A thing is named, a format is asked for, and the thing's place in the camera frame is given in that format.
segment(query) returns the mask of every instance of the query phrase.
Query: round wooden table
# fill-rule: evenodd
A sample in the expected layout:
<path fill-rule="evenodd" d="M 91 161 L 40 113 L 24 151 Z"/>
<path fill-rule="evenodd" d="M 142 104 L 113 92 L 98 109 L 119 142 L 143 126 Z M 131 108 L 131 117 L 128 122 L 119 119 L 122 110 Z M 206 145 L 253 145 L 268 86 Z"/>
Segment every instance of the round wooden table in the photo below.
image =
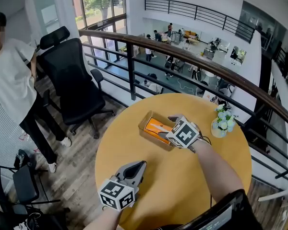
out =
<path fill-rule="evenodd" d="M 169 93 L 149 97 L 124 110 L 105 132 L 96 156 L 96 184 L 133 161 L 147 161 L 140 198 L 122 214 L 125 230 L 149 230 L 167 224 L 184 224 L 210 208 L 210 193 L 196 154 L 174 148 L 168 152 L 139 135 L 138 125 L 148 111 L 163 116 L 184 114 L 208 136 L 220 154 L 249 190 L 252 164 L 249 146 L 236 125 L 225 138 L 211 135 L 216 105 L 189 94 Z"/>

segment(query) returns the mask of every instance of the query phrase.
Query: white flowers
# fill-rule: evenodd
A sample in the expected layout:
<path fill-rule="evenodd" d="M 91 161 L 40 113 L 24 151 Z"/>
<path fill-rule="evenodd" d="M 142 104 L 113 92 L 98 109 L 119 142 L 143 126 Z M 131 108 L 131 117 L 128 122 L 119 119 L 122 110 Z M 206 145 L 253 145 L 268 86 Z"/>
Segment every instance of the white flowers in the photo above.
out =
<path fill-rule="evenodd" d="M 217 106 L 216 111 L 220 111 L 224 108 L 224 104 Z"/>
<path fill-rule="evenodd" d="M 217 118 L 216 121 L 213 123 L 214 129 L 220 129 L 222 132 L 231 132 L 236 124 L 234 118 L 237 117 L 233 115 L 231 111 L 227 110 L 224 107 L 224 104 L 219 105 L 216 108 L 217 111 Z"/>

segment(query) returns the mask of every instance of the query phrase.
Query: orange box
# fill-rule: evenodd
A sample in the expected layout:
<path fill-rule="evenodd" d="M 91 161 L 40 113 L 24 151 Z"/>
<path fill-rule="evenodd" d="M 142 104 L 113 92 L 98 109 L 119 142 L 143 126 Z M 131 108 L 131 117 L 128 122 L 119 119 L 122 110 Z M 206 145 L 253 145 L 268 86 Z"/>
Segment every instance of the orange box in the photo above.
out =
<path fill-rule="evenodd" d="M 171 151 L 174 146 L 171 146 L 168 140 L 161 138 L 158 132 L 162 132 L 163 129 L 171 131 L 174 126 L 174 122 L 154 111 L 149 111 L 138 125 L 142 137 L 167 151 Z"/>

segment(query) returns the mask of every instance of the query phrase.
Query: wooden floor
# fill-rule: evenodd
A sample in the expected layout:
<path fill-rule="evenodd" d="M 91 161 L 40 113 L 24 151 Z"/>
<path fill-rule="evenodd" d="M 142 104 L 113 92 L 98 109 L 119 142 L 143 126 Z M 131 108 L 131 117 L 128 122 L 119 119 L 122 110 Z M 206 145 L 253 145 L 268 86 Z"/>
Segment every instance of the wooden floor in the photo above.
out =
<path fill-rule="evenodd" d="M 50 89 L 51 98 L 58 103 L 58 97 L 47 77 L 40 80 L 37 86 L 40 94 L 46 89 Z M 108 97 L 105 97 L 105 100 L 106 108 L 113 109 L 117 115 L 125 109 Z M 64 207 L 70 208 L 68 228 L 70 230 L 82 230 L 101 212 L 95 184 L 96 152 L 104 132 L 115 117 L 112 117 L 111 114 L 94 116 L 93 121 L 100 132 L 100 139 L 96 140 L 92 137 L 92 129 L 88 122 L 77 130 L 76 136 L 72 136 L 68 127 L 64 125 L 61 115 L 52 107 L 48 109 L 64 131 L 67 131 L 73 144 L 70 148 L 65 148 L 55 140 L 53 135 L 50 135 L 48 139 L 51 147 L 58 154 L 58 168 L 54 174 L 43 174 L 42 182 L 49 199 L 60 199 L 61 202 L 43 205 L 41 209 L 46 213 L 55 212 Z M 38 155 L 37 161 L 38 167 L 47 169 L 47 163 L 43 156 Z M 284 202 L 279 198 L 259 203 L 258 198 L 276 192 L 278 191 L 252 178 L 248 198 L 256 218 L 265 230 L 280 229 L 276 227 L 281 224 L 280 215 L 285 209 L 282 207 Z"/>

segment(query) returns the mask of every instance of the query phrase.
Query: orange sofa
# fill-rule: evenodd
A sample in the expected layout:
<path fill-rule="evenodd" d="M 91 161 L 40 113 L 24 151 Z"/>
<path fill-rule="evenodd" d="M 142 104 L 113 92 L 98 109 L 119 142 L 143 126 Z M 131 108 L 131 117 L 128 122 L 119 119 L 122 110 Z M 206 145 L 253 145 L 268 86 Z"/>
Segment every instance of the orange sofa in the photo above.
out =
<path fill-rule="evenodd" d="M 184 36 L 185 38 L 190 38 L 190 36 L 195 36 L 198 39 L 198 34 L 192 31 L 184 31 Z"/>

